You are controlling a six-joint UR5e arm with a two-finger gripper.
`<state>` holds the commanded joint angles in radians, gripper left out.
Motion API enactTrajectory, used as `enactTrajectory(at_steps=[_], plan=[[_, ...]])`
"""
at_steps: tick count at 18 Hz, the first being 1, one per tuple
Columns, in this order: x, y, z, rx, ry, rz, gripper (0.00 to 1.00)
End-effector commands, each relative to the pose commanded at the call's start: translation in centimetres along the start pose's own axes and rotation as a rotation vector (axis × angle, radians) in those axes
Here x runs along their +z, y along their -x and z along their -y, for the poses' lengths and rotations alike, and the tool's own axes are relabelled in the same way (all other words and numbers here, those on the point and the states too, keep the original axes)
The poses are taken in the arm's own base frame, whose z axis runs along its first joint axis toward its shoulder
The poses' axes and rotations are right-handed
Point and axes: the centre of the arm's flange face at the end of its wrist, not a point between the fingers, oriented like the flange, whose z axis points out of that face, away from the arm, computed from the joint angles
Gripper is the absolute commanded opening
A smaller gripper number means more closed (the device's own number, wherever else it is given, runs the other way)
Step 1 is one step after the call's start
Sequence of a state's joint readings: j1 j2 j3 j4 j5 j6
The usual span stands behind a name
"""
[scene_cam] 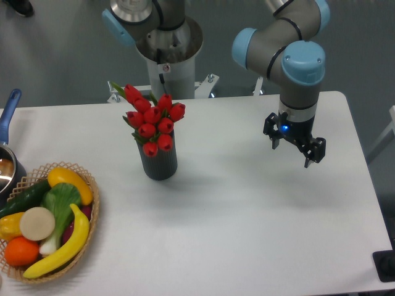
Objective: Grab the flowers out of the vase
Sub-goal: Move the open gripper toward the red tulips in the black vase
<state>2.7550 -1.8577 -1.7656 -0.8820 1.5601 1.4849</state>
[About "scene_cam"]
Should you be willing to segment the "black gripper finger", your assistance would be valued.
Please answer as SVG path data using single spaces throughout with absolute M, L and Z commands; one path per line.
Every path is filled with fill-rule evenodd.
M 264 122 L 263 133 L 270 138 L 272 149 L 276 149 L 280 144 L 280 140 L 285 137 L 280 130 L 275 129 L 278 122 L 278 115 L 275 113 L 271 113 Z
M 326 139 L 307 137 L 298 142 L 297 147 L 305 157 L 304 167 L 311 163 L 320 163 L 326 154 Z

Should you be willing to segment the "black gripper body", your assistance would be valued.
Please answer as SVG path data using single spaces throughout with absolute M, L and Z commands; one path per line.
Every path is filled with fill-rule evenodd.
M 295 145 L 309 144 L 313 140 L 312 128 L 316 109 L 316 106 L 307 109 L 279 106 L 276 136 Z

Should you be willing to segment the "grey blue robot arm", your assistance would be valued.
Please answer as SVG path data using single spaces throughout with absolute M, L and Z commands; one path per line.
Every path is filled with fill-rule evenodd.
M 241 30 L 231 55 L 280 87 L 278 112 L 265 119 L 263 128 L 273 147 L 284 139 L 306 163 L 318 163 L 326 141 L 313 137 L 312 127 L 326 57 L 312 38 L 327 25 L 330 9 L 326 1 L 267 1 L 267 7 L 275 21 L 264 30 Z M 195 58 L 203 34 L 186 15 L 184 1 L 111 1 L 102 21 L 119 43 L 134 46 L 146 60 L 154 95 L 195 97 Z

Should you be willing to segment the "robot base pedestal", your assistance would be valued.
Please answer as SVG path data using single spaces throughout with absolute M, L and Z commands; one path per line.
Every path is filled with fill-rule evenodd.
M 156 98 L 165 93 L 178 100 L 195 97 L 195 58 L 202 44 L 201 27 L 190 17 L 175 30 L 155 29 L 136 43 Z

